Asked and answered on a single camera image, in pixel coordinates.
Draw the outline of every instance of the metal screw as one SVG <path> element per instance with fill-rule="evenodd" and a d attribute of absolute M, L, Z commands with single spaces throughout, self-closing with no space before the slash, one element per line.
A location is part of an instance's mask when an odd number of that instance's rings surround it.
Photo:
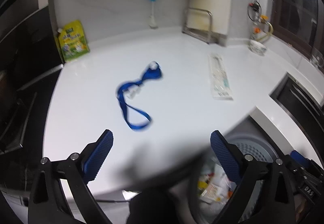
<path fill-rule="evenodd" d="M 251 162 L 251 161 L 253 160 L 253 156 L 250 155 L 250 154 L 246 154 L 246 155 L 244 156 L 244 158 L 245 158 L 245 160 L 247 160 L 247 161 L 249 161 L 249 162 Z"/>
<path fill-rule="evenodd" d="M 278 165 L 282 165 L 282 164 L 283 164 L 283 162 L 282 162 L 282 160 L 281 160 L 280 158 L 277 158 L 277 159 L 276 159 L 276 163 L 277 163 Z"/>
<path fill-rule="evenodd" d="M 70 155 L 70 158 L 71 158 L 71 160 L 77 160 L 78 158 L 79 158 L 79 154 L 78 153 L 73 153 L 73 154 L 71 154 Z"/>
<path fill-rule="evenodd" d="M 43 165 L 43 164 L 46 164 L 48 161 L 48 158 L 47 157 L 43 157 L 41 160 L 40 160 L 40 163 Z"/>

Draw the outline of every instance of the dish drying rack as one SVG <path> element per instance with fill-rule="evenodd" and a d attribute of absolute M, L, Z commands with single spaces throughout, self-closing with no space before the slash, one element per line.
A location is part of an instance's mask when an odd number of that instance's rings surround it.
<path fill-rule="evenodd" d="M 209 16 L 209 26 L 208 26 L 208 31 L 205 30 L 199 30 L 199 29 L 194 29 L 194 28 L 189 28 L 188 25 L 188 13 L 189 10 L 193 11 L 200 11 L 200 12 L 205 12 Z M 215 38 L 213 37 L 213 32 L 212 32 L 212 26 L 213 26 L 213 15 L 210 11 L 205 10 L 205 9 L 200 9 L 200 8 L 193 8 L 193 7 L 188 7 L 185 9 L 184 12 L 184 23 L 182 26 L 182 32 L 190 35 L 192 37 L 195 37 L 203 42 L 206 42 L 207 44 L 210 43 L 215 43 Z"/>

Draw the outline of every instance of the window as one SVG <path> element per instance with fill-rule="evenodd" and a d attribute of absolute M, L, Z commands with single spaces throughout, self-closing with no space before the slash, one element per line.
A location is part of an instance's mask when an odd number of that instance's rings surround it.
<path fill-rule="evenodd" d="M 274 0 L 274 35 L 309 57 L 313 47 L 324 48 L 323 14 L 321 0 Z"/>

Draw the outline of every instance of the glass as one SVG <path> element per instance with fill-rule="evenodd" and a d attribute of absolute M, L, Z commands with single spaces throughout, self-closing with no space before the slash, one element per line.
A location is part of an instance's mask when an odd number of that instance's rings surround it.
<path fill-rule="evenodd" d="M 310 58 L 309 61 L 316 68 L 321 68 L 321 67 L 324 66 L 324 58 L 323 58 L 323 55 L 316 48 L 313 48 L 312 55 L 311 55 L 311 58 Z"/>
<path fill-rule="evenodd" d="M 279 25 L 313 46 L 318 17 L 317 0 L 282 0 Z"/>
<path fill-rule="evenodd" d="M 288 28 L 289 10 L 290 4 L 282 2 L 279 25 L 286 29 Z"/>

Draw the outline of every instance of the blue lanyard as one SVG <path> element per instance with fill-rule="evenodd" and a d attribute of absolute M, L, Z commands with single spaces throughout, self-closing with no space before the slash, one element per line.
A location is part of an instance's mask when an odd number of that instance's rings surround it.
<path fill-rule="evenodd" d="M 120 105 L 120 108 L 121 108 L 121 110 L 123 112 L 124 119 L 125 119 L 126 123 L 128 124 L 128 126 L 132 130 L 140 130 L 140 129 L 145 128 L 147 125 L 150 124 L 150 122 L 152 121 L 152 118 L 145 111 L 142 111 L 140 109 L 136 109 L 136 108 L 128 105 L 125 102 L 125 99 L 124 99 L 124 92 L 127 91 L 128 88 L 129 87 L 132 87 L 132 86 L 138 86 L 138 87 L 140 87 L 145 80 L 155 80 L 155 79 L 161 78 L 162 77 L 162 72 L 161 72 L 160 66 L 156 62 L 155 62 L 155 64 L 157 65 L 157 68 L 156 69 L 152 69 L 149 66 L 146 69 L 146 71 L 144 72 L 144 74 L 143 74 L 143 76 L 142 76 L 142 78 L 140 80 L 135 80 L 133 82 L 124 83 L 117 90 L 117 98 L 119 100 L 119 105 Z M 146 123 L 144 123 L 144 124 L 139 124 L 139 125 L 131 124 L 128 121 L 127 107 L 132 108 L 133 110 L 135 110 L 138 113 L 142 114 L 143 116 L 145 116 L 148 119 L 148 121 Z"/>

